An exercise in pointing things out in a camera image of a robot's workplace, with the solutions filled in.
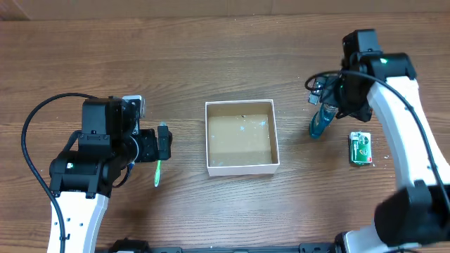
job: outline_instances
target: white box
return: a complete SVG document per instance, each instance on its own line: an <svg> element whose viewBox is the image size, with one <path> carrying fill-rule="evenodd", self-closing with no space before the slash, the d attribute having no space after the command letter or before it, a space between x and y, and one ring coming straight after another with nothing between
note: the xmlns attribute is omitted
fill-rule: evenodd
<svg viewBox="0 0 450 253"><path fill-rule="evenodd" d="M274 101L206 102L210 176L273 174L280 165Z"/></svg>

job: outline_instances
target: cardboard box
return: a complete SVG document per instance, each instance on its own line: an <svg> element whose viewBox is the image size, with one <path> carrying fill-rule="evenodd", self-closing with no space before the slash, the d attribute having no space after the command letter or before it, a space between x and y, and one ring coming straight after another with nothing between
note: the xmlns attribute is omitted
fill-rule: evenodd
<svg viewBox="0 0 450 253"><path fill-rule="evenodd" d="M274 101L206 102L210 176L273 174L280 165Z"/></svg>

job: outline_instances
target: green pen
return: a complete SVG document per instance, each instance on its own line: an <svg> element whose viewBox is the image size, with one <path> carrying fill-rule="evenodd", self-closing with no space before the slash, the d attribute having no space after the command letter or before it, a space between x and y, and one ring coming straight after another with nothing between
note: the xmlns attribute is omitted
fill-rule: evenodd
<svg viewBox="0 0 450 253"><path fill-rule="evenodd" d="M155 171L155 187L157 187L160 184L160 175L161 175L161 160L158 160Z"/></svg>

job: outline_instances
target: blue bottle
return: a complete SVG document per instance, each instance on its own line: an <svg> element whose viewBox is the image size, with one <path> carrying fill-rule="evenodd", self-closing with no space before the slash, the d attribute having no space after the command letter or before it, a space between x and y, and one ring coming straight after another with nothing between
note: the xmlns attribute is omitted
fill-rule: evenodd
<svg viewBox="0 0 450 253"><path fill-rule="evenodd" d="M335 117L336 112L338 112L338 108L327 103L322 103L319 111L312 117L311 124L309 124L309 135L312 138L319 138L323 130L325 130Z"/></svg>

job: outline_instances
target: wooden table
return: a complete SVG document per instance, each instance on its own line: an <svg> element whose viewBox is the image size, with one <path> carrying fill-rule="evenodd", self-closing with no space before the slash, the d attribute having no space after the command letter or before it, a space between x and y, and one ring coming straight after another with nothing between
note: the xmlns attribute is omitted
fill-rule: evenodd
<svg viewBox="0 0 450 253"><path fill-rule="evenodd" d="M368 225L395 189L382 127L345 118L311 139L318 107L307 103L303 82L340 67L346 34L376 28L385 52L411 56L423 109L450 158L449 24L447 13L0 22L0 252L48 245L50 202L25 164L20 132L32 108L65 92L142 94L143 127L164 121L174 134L158 188L156 165L140 164L112 192L99 247L124 237L185 248L297 245ZM275 102L278 171L210 178L205 101L258 98ZM28 149L47 183L51 160L81 127L81 104L55 101L30 125ZM348 163L347 135L358 130L372 133L373 166Z"/></svg>

